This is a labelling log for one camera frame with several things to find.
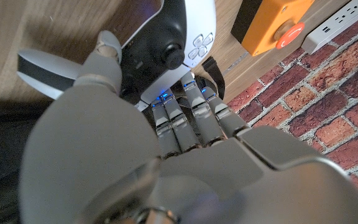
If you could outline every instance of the robotic hand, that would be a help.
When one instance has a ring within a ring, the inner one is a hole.
[[[284,132],[251,129],[191,73],[181,84],[200,138],[170,90],[152,104],[155,135],[117,95],[116,41],[101,33],[32,130],[23,223],[358,223],[358,191],[340,167]]]

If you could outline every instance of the brick wall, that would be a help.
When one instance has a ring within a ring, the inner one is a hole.
[[[298,49],[229,105],[337,162],[358,187],[358,21],[313,55]]]

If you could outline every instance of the electrical outlet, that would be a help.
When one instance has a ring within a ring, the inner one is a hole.
[[[313,54],[356,21],[358,21],[358,0],[352,0],[306,37],[302,44],[303,50]]]

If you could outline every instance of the game controller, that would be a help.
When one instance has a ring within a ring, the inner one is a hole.
[[[216,34],[213,0],[162,0],[122,46],[120,97],[142,111],[208,54]],[[33,49],[18,53],[17,74],[57,99],[73,86],[81,65]]]

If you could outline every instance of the controller analog stick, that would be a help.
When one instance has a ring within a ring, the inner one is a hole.
[[[162,62],[169,70],[178,68],[185,60],[185,51],[178,44],[168,45],[162,55]]]

